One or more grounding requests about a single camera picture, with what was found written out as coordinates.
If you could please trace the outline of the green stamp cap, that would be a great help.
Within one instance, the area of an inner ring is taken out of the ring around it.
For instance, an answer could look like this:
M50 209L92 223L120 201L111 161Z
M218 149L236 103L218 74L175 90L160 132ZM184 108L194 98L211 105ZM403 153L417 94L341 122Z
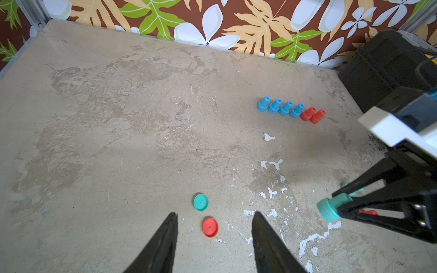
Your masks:
M205 194L198 194L193 200L193 206L198 211L205 211L209 206L209 200Z

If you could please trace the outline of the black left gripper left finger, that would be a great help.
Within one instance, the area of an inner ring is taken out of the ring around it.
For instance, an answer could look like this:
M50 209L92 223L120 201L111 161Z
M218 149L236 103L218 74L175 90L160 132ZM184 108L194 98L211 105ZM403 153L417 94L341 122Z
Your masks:
M178 215L171 212L124 273L171 273L178 238Z

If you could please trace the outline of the blue stamp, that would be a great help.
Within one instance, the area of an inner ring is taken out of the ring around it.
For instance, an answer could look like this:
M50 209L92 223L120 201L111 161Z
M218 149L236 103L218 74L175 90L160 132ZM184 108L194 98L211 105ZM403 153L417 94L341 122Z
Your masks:
M269 96L265 96L257 105L257 109L260 112L267 111L267 108L269 107L269 104L271 102L271 99Z
M268 111L270 114L276 114L276 113L279 111L281 105L282 105L282 100L281 100L281 99L276 99L275 101L273 101L273 102L268 106L267 111Z
M304 110L305 106L303 104L298 104L296 107L292 108L289 112L289 115L292 118L298 118L301 115L301 112Z
M278 113L281 116L287 116L290 110L292 109L292 107L293 107L293 103L291 101L288 101L279 108Z

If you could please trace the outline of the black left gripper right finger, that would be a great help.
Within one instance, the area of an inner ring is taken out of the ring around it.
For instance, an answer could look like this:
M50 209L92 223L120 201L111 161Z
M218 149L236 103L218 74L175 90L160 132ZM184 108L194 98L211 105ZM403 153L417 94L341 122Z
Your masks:
M252 219L254 258L258 273L306 273L261 212Z

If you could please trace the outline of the red stamp cap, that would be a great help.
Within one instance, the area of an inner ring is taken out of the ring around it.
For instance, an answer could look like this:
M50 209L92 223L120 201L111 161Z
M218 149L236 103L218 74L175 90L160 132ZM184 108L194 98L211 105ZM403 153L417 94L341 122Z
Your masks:
M218 222L214 218L207 218L203 222L202 230L205 236L214 238L219 231Z

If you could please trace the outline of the red stamp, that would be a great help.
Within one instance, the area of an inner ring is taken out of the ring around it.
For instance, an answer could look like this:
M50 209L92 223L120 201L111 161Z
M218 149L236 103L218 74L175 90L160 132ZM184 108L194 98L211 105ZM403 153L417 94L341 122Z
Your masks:
M310 107L307 110L301 112L300 118L303 121L309 121L312 118L313 114L315 113L316 113L316 108Z
M311 118L310 118L310 122L313 124L318 124L322 118L325 116L326 112L325 110L319 110L318 112L314 113Z
M379 215L379 213L377 211L375 211L375 210L364 210L364 209L361 209L361 210L359 210L359 213L363 214L363 215L373 215L373 216L378 216Z

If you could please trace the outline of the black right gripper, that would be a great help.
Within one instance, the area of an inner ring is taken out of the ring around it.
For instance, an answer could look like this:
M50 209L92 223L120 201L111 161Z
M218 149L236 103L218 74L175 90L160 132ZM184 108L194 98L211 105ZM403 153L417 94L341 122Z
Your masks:
M386 158L332 194L352 193L385 180L386 187L354 198L338 208L340 217L437 243L437 160L409 141L391 148ZM403 218L362 213L365 208L402 212Z

